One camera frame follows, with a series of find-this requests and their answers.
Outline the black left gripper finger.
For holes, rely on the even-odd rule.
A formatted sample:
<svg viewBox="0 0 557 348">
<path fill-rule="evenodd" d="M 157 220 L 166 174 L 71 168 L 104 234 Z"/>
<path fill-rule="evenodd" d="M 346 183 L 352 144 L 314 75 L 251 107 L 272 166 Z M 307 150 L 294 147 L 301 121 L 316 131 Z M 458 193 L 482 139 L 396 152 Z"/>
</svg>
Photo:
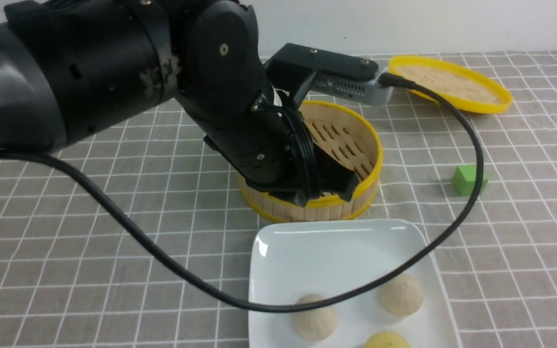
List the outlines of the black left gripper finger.
<svg viewBox="0 0 557 348">
<path fill-rule="evenodd" d="M 342 201 L 351 201 L 359 183 L 356 172 L 344 167 L 319 145 L 314 145 L 314 155 L 320 192 L 336 195 Z"/>
</svg>

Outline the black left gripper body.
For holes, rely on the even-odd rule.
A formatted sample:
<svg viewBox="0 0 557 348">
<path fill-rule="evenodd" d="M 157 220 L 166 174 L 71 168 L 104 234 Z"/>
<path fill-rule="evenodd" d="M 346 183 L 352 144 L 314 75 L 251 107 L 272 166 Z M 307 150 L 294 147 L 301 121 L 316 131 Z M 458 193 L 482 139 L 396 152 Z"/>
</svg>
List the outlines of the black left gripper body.
<svg viewBox="0 0 557 348">
<path fill-rule="evenodd" d="M 315 145 L 298 104 L 284 92 L 261 98 L 255 110 L 214 113 L 203 122 L 204 141 L 256 191 L 305 206 L 320 196 Z"/>
</svg>

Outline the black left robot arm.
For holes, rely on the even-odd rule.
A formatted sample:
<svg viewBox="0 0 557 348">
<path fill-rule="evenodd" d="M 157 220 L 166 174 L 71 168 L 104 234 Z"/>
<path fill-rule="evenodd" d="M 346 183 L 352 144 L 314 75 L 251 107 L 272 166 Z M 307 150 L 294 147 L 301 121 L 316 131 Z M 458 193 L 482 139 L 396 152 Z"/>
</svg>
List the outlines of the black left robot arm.
<svg viewBox="0 0 557 348">
<path fill-rule="evenodd" d="M 0 23 L 0 151 L 54 153 L 175 100 L 256 191 L 350 201 L 359 179 L 316 145 L 259 58 L 236 0 L 23 0 Z"/>
</svg>

